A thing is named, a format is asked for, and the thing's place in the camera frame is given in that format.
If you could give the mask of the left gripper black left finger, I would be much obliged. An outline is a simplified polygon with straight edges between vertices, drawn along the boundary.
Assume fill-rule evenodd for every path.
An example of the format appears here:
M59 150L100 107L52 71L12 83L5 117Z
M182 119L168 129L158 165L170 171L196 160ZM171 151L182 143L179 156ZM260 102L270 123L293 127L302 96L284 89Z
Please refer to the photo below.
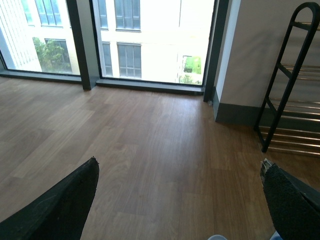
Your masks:
M99 163L91 157L0 223L2 240L79 240L96 195Z

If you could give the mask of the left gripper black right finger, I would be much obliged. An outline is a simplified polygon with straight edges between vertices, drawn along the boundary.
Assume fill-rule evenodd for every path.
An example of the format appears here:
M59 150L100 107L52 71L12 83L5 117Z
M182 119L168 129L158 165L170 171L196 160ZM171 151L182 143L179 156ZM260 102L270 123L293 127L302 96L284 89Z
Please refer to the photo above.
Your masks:
M320 192L264 159L260 178L273 226L283 240L320 238Z

